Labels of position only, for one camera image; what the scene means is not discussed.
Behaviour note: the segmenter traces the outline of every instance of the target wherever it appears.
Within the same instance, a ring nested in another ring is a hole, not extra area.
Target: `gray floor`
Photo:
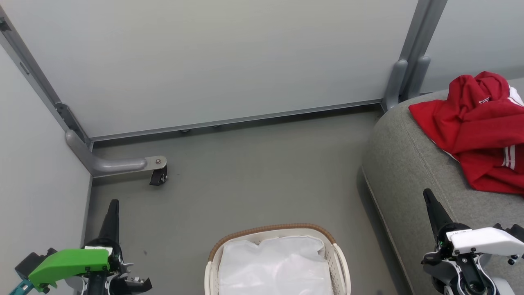
[[[112,198],[121,202],[121,245],[148,294],[202,295],[204,268],[222,237],[253,227],[314,223],[330,231],[349,264],[352,294],[407,294],[359,175],[376,109],[308,120],[223,126],[184,136],[105,146],[107,158],[165,155],[169,181],[149,174],[95,181],[86,239]]]

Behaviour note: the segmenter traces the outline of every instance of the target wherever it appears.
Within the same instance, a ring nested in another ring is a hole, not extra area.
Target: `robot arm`
[[[149,279],[129,278],[119,244],[119,203],[111,201],[99,237],[82,249],[49,249],[29,254],[17,267],[22,282],[10,295],[26,295],[32,289],[48,293],[62,279],[82,295],[139,294],[152,288]]]
[[[424,190],[428,217],[435,237],[435,252],[424,255],[423,269],[437,291],[447,295],[514,295],[509,284],[483,270],[491,255],[508,256],[514,265],[524,254],[524,229],[513,225],[471,229],[454,223],[430,189]]]

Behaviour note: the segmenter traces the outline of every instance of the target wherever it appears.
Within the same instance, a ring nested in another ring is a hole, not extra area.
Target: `white plastic bag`
[[[324,243],[310,236],[224,245],[220,295],[333,295]]]

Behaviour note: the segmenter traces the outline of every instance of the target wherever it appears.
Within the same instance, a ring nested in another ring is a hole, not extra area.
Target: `red shirt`
[[[524,194],[524,103],[502,76],[482,72],[450,83],[447,100],[409,106],[420,128],[457,159],[479,191]]]

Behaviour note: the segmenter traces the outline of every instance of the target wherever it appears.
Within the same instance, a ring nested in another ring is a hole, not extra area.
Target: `white wall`
[[[449,0],[426,55],[431,63],[422,93],[482,71],[524,77],[524,1]]]
[[[0,293],[8,294],[20,283],[14,267],[29,253],[79,247],[90,175],[2,47],[0,97]],[[52,290],[71,292],[65,283]]]
[[[417,0],[0,0],[88,136],[381,99]]]

